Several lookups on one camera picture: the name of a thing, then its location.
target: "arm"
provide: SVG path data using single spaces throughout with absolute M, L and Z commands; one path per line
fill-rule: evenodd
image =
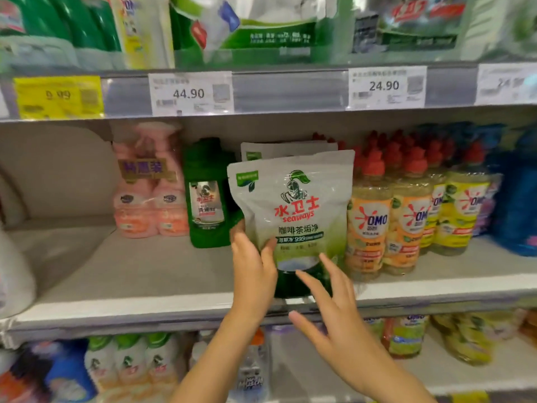
M 324 254 L 333 297 L 319 280 L 303 271 L 296 275 L 312 291 L 328 336 L 307 318 L 291 311 L 289 319 L 310 339 L 319 354 L 349 386 L 380 403 L 435 403 L 423 384 L 406 372 L 374 339 L 356 308 L 352 281 Z
M 185 376 L 171 403 L 223 403 L 248 345 L 272 303 L 278 272 L 271 240 L 259 255 L 242 233 L 232 243 L 233 305 L 198 363 Z

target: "right hand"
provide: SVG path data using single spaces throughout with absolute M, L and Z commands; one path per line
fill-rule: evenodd
M 332 298 L 319 280 L 304 271 L 297 270 L 296 275 L 312 291 L 328 336 L 297 311 L 291 311 L 289 319 L 349 386 L 380 400 L 382 389 L 400 376 L 401 369 L 360 317 L 352 281 L 325 254 L 319 258 L 330 274 Z

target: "pink spray bottle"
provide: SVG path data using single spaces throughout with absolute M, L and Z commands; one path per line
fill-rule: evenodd
M 127 143 L 112 143 L 118 160 L 136 160 L 135 149 Z M 136 166 L 133 161 L 125 166 Z M 158 235 L 152 201 L 153 184 L 139 178 L 133 183 L 121 179 L 114 194 L 114 218 L 122 235 L 141 238 Z
M 136 131 L 142 138 L 155 143 L 155 157 L 166 161 L 170 177 L 161 179 L 153 190 L 155 198 L 158 232 L 164 236 L 186 236 L 189 234 L 186 210 L 185 180 L 183 170 L 171 149 L 170 136 L 176 128 L 162 122 L 139 123 Z

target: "supermarket shelf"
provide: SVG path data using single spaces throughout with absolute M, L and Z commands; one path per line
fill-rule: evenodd
M 101 78 L 106 118 L 152 117 L 147 73 L 102 74 Z M 348 69 L 234 72 L 232 82 L 236 114 L 337 112 L 348 106 Z M 431 65 L 425 107 L 473 106 L 476 83 L 477 64 Z M 1 121 L 18 121 L 12 80 L 5 78 L 0 84 L 10 112 Z
M 272 401 L 364 401 L 361 394 L 353 391 L 334 374 L 299 332 L 273 332 L 271 341 Z M 429 328 L 421 354 L 415 359 L 398 362 L 420 379 L 435 396 L 479 390 L 496 392 L 537 387 L 537 349 L 521 338 L 499 345 L 490 365 L 474 367 L 449 355 L 444 349 L 439 332 Z
M 27 224 L 11 232 L 37 271 L 40 294 L 4 325 L 9 345 L 218 326 L 232 304 L 229 247 L 199 250 L 188 237 L 132 240 L 113 230 L 106 223 L 51 229 Z M 421 257 L 406 277 L 383 275 L 355 286 L 365 317 L 537 306 L 534 259 L 486 238 L 473 240 L 459 257 Z M 264 324 L 288 323 L 291 309 L 320 320 L 312 297 L 277 299 Z

